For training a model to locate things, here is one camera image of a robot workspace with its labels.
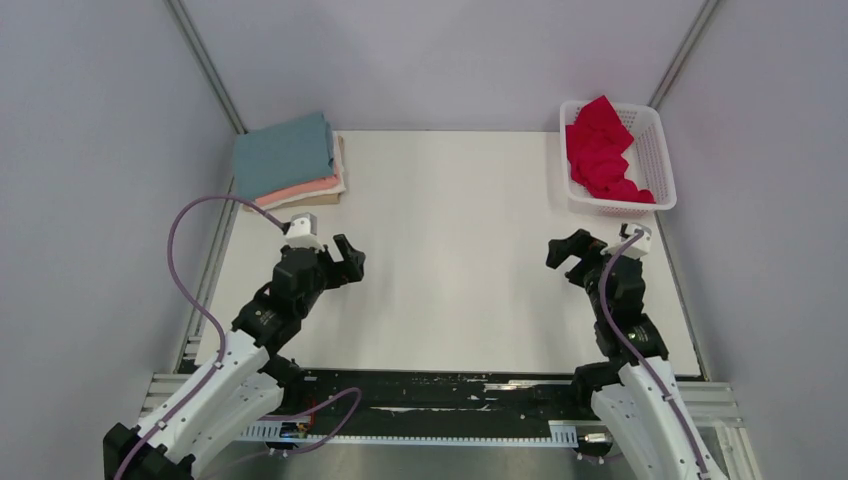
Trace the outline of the red t shirt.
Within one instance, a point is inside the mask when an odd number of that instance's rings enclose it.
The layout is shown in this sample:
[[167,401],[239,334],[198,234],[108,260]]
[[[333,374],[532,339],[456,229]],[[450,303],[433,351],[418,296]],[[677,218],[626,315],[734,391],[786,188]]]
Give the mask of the red t shirt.
[[600,96],[565,126],[565,152],[571,178],[597,199],[654,204],[653,193],[626,177],[624,152],[634,137],[606,96]]

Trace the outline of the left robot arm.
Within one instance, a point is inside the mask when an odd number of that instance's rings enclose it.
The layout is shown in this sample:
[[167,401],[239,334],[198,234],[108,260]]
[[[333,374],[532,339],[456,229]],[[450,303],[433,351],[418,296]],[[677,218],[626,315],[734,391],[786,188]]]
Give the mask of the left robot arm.
[[113,426],[103,439],[107,479],[196,479],[251,424],[278,410],[297,412],[305,372],[279,356],[322,293],[364,277],[365,253],[345,235],[341,255],[311,236],[288,236],[271,280],[239,311],[214,357],[136,426]]

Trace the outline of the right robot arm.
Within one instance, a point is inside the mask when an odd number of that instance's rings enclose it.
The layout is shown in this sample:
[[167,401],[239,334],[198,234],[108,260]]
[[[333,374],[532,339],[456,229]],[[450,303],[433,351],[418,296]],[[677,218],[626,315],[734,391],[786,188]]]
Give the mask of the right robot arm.
[[625,223],[610,245],[584,229],[548,243],[546,264],[576,264],[566,280],[581,288],[595,316],[604,361],[574,372],[571,403],[597,417],[639,479],[723,479],[682,399],[669,351],[644,310],[643,262],[651,232]]

